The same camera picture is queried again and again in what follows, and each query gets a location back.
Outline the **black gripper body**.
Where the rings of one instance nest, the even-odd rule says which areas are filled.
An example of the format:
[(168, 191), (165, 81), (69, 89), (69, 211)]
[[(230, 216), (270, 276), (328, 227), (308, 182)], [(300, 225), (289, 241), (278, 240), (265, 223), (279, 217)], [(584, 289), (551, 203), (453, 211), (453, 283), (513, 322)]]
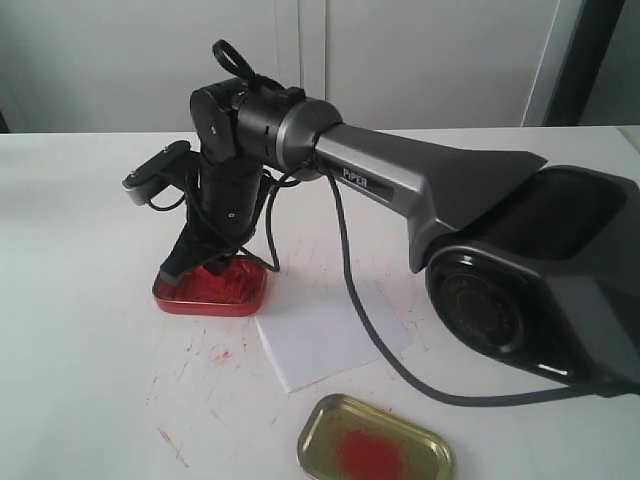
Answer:
[(200, 153), (186, 157), (186, 224), (173, 249), (178, 260), (226, 260), (253, 235), (269, 181), (261, 163), (232, 158), (215, 163)]

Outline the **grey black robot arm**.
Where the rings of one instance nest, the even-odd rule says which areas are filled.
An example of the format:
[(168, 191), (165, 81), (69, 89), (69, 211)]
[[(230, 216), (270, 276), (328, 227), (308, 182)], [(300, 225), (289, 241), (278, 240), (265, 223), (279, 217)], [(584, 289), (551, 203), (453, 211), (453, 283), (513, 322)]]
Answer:
[(391, 352), (343, 277), (372, 343), (425, 396), (508, 407), (639, 391), (639, 187), (551, 166), (527, 151), (467, 150), (347, 125), (329, 102), (256, 73), (220, 40), (228, 80), (195, 90), (198, 151), (172, 145), (169, 177), (187, 220), (160, 277), (224, 271), (268, 220), (279, 190), (325, 178), (402, 216), (409, 267), (423, 273), (449, 331), (472, 350), (557, 382), (538, 392), (468, 397), (437, 390)]

